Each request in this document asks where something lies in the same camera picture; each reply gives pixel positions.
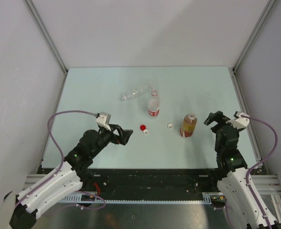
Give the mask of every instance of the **light blue table surface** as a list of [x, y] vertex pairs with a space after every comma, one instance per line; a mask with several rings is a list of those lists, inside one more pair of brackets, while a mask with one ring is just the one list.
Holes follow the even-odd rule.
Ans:
[[[147, 113], [148, 97], [121, 101], [129, 88], [153, 81], [161, 97], [160, 114]], [[91, 168], [214, 168], [217, 167], [215, 134], [203, 124], [210, 112], [222, 111], [233, 118], [238, 100], [227, 67], [130, 67], [72, 68], [68, 72], [59, 111], [85, 110], [112, 115], [110, 123], [134, 133], [126, 146], [109, 144], [94, 159]], [[179, 128], [188, 113], [198, 123], [194, 135], [182, 138]], [[144, 135], [140, 125], [149, 131]], [[95, 118], [86, 114], [56, 117], [53, 135], [68, 154], [88, 129], [96, 129]], [[240, 133], [238, 148], [249, 167], [255, 156], [246, 130]], [[42, 167], [60, 163], [60, 153], [48, 140]]]

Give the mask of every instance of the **red label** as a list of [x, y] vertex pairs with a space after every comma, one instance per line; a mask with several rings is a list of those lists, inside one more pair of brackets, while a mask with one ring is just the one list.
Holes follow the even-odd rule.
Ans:
[[160, 112], [160, 110], [157, 110], [157, 111], [150, 111], [150, 110], [148, 110], [148, 114], [150, 116], [158, 116], [159, 112]]

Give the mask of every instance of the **upright clear bottle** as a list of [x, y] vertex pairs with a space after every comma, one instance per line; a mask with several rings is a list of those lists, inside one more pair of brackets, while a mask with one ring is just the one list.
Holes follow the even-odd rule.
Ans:
[[150, 116], [158, 116], [160, 112], [160, 98], [156, 90], [151, 91], [149, 103], [148, 103], [148, 114]]
[[180, 128], [180, 134], [182, 137], [191, 137], [195, 131], [195, 127], [197, 124], [197, 118], [194, 113], [187, 114], [184, 117], [182, 126]]

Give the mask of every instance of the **clear plastic bottle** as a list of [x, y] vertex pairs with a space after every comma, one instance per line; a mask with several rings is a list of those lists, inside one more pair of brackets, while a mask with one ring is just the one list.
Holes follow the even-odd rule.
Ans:
[[148, 114], [150, 116], [158, 116], [159, 112], [160, 112], [160, 97], [156, 90], [152, 90], [148, 103]]
[[152, 83], [149, 82], [147, 85], [135, 88], [135, 89], [129, 89], [127, 92], [125, 92], [122, 97], [120, 98], [122, 101], [135, 99], [143, 94], [149, 93], [152, 90]]
[[182, 137], [191, 137], [195, 131], [195, 127], [197, 124], [197, 118], [194, 113], [187, 114], [184, 117], [182, 126], [180, 128], [180, 134]]

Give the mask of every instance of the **brown liquid bottle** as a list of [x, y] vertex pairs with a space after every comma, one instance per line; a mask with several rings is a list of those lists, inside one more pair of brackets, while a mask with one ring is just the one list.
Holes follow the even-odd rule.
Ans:
[[194, 133], [197, 124], [197, 118], [194, 113], [187, 114], [184, 117], [182, 126], [180, 128], [180, 134], [182, 137], [191, 137]]

